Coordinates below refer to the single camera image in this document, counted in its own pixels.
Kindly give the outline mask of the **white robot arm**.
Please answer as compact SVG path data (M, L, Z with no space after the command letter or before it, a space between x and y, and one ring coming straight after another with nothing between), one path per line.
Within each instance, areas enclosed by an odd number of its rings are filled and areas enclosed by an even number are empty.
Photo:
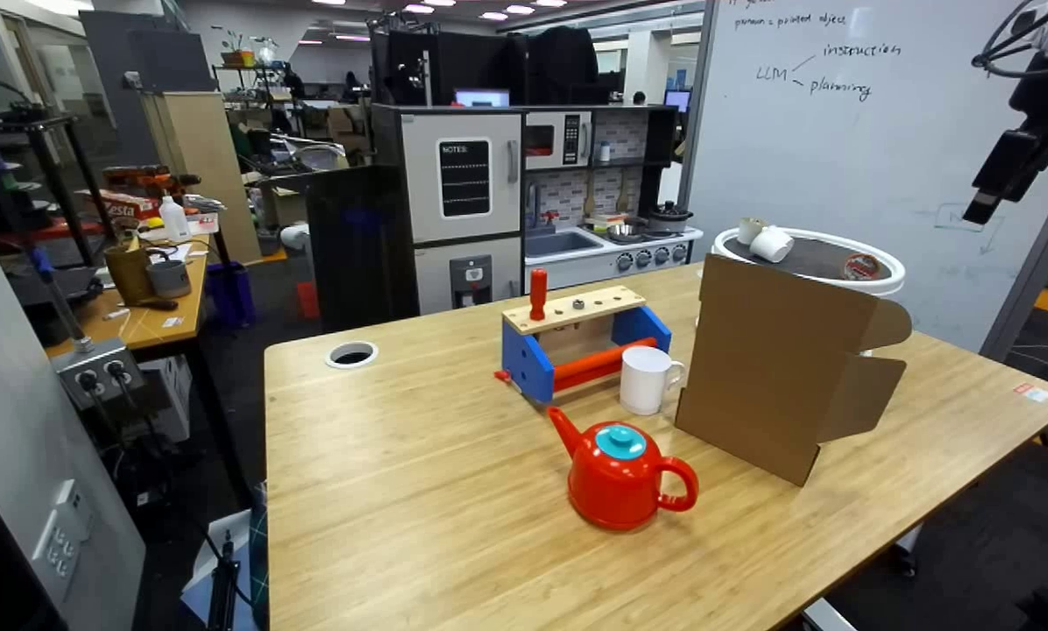
M972 63L990 77L1009 77L1009 105L1022 114L972 178L975 195L965 219L987 224L1001 201L1018 204L1048 169L1048 0L1018 0Z

